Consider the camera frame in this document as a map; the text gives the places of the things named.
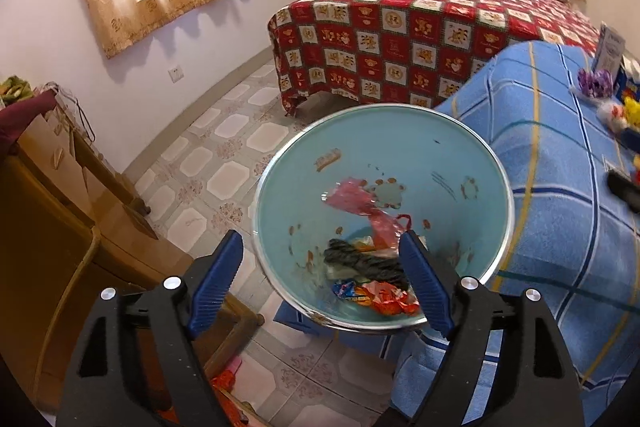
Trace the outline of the yellow wrapper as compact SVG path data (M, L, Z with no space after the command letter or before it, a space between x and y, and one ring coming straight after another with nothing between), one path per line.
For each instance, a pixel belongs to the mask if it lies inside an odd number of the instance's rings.
M625 96L624 98L624 114L630 127L640 130L640 102Z

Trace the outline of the red snack wrapper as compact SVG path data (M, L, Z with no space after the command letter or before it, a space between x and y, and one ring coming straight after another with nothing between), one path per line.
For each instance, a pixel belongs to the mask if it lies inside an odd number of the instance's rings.
M418 300L411 291L403 291L390 283L371 281L359 289L366 297L368 307L386 317L414 315L420 311Z

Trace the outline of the blue snack wrapper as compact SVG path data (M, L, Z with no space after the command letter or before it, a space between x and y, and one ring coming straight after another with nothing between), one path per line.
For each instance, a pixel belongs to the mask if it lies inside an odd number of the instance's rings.
M364 307L368 307L371 304L371 295L366 288L356 281L336 281L332 285L332 291L338 299L349 303L357 303L357 305Z

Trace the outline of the light blue trash bin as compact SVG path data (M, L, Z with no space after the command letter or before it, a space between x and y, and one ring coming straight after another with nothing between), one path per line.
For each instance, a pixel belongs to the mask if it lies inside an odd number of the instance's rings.
M283 145L255 194L253 242L282 300L329 329L382 334L424 323L338 297L324 262L333 239L393 257L405 231L461 275L488 281L508 250L514 202L506 170L462 122L402 104L326 116Z

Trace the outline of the white clear plastic wrapper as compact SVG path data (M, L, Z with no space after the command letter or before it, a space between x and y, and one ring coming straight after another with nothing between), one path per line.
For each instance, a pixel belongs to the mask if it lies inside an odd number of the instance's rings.
M629 128L625 107L613 100L601 102L597 108L597 116L604 127L613 134L620 134Z

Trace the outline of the blue snack box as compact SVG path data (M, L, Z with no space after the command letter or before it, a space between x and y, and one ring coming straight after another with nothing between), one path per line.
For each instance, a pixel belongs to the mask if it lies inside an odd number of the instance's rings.
M626 98L640 101L640 65L635 58L624 56L620 62L620 69L614 81L614 95L621 102Z

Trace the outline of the purple crumpled wrapper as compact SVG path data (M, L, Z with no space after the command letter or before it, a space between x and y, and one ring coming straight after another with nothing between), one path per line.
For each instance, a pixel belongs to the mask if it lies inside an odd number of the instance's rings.
M577 74L580 93L587 98L611 98L613 95L613 79L611 73L605 69L581 69Z

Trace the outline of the white grey carton box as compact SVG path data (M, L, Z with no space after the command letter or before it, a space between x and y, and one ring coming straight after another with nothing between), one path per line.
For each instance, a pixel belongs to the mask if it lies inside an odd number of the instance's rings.
M626 40L612 26L601 23L596 55L593 57L592 71L604 70L613 78L617 76L626 48Z

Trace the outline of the wooden cabinet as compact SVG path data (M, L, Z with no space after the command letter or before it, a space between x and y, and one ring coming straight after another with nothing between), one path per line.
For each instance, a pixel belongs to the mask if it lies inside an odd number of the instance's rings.
M37 116L1 154L1 421L42 426L58 416L78 337L106 288L152 291L198 259L158 236L149 223L79 161ZM193 349L231 423L240 415L222 371L262 324L230 288ZM153 407L176 425L153 337L137 332Z

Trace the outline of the dark grey yarn skein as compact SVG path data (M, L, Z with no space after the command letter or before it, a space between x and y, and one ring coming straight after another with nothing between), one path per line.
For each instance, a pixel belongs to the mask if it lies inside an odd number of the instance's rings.
M389 283L402 291L408 291L410 287L398 256L380 257L363 253L343 239L330 239L323 258L327 265L353 269L369 281Z

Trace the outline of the red plastic bag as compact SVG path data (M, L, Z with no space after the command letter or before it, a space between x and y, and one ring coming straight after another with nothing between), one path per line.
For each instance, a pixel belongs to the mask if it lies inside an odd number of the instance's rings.
M409 215L401 213L396 217L396 223L402 231L408 231L412 229L412 219Z

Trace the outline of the pink plastic wrapper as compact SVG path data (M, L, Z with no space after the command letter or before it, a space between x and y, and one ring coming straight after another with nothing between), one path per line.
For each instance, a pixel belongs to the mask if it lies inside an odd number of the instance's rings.
M373 245L396 251L402 231L396 218L376 205L375 199L361 180L347 178L321 196L322 202L336 210L365 217L369 221Z

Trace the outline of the dark red cloth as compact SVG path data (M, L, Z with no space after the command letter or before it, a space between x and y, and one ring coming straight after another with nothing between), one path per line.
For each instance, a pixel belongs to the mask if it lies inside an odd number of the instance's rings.
M55 109L56 100L53 90L44 90L28 100L18 101L2 109L0 115L1 154L6 152L20 139L22 133L37 116Z

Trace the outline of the green object on cabinet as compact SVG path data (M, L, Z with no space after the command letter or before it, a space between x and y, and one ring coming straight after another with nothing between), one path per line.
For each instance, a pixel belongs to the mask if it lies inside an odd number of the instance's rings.
M28 100L34 96L34 91L28 81L11 76L0 83L1 101L5 106L12 105L18 101Z

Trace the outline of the white wall socket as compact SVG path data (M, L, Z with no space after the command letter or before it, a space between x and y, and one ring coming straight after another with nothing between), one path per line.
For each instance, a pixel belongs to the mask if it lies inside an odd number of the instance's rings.
M180 66L169 69L168 74L173 83L180 81L184 77L183 70Z

